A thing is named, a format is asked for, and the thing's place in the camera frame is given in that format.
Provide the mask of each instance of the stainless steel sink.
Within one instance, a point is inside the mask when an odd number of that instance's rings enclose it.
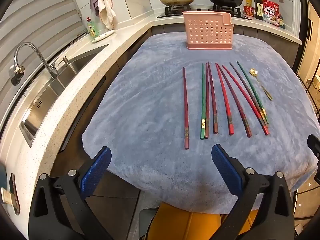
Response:
[[[47,112],[57,100],[58,96],[61,95],[67,85],[80,72],[80,70],[106,46],[90,50],[70,59],[69,65],[64,64],[59,69],[58,77],[55,79],[50,78],[38,93],[32,104],[25,111],[20,123],[21,132],[30,147]]]

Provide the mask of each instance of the white dish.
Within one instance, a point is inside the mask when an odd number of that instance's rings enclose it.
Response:
[[[101,40],[105,39],[106,37],[109,37],[111,34],[113,34],[115,32],[116,32],[115,30],[111,30],[106,33],[103,33],[103,34],[99,35],[98,37],[95,37],[93,40],[91,40],[91,42],[95,43],[95,42],[101,41]]]

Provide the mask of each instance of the speckled countertop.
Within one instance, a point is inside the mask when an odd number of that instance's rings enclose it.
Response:
[[[24,141],[18,128],[21,120],[19,115],[17,113],[12,115],[11,119],[14,119],[13,124],[16,126],[12,134],[8,133],[4,136],[4,140],[10,145],[4,147],[2,143],[0,156],[1,160],[5,161],[8,176],[11,173],[15,174],[21,211],[20,215],[16,216],[12,207],[7,207],[6,210],[13,223],[26,238],[28,238],[30,204],[38,177],[42,173],[50,174],[69,127],[95,86],[116,60],[149,28],[155,25],[183,23],[181,16],[157,19],[157,15],[159,13],[152,12],[142,20],[139,18],[139,22],[136,19],[133,25],[118,29],[110,37],[95,44],[91,44],[90,39],[85,37],[63,55],[70,58],[109,44],[79,72],[58,97],[41,124],[31,148]],[[232,18],[232,23],[235,25],[262,29],[300,44],[301,41],[288,31],[260,22]]]

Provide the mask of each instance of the door handle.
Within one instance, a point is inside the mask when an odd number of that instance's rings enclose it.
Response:
[[[307,39],[311,41],[311,36],[312,36],[312,28],[313,28],[313,21],[308,19],[308,33],[307,33]]]

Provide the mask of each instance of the plush blanket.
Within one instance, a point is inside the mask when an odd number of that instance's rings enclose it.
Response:
[[[252,131],[248,138],[224,82],[235,127],[234,135],[229,135],[214,63],[224,64],[242,85],[229,65],[232,62],[242,74],[237,60],[247,73],[252,67],[257,69],[258,78],[273,96],[270,101],[249,75],[268,114],[268,136],[225,72]],[[201,64],[206,61],[211,62],[219,132],[213,134],[210,103],[210,137],[200,140]],[[184,149],[183,66],[188,90],[188,150]],[[188,50],[186,33],[180,32],[154,35],[145,41],[111,84],[82,140],[91,158],[108,146],[112,152],[108,170],[136,187],[184,210],[222,214],[231,210],[237,197],[230,194],[211,159],[213,145],[220,143],[231,157],[260,174],[282,171],[293,191],[316,169],[316,158],[307,146],[312,133],[320,137],[311,102],[291,68],[268,44],[235,34],[232,50]],[[253,208],[260,202],[261,195]]]

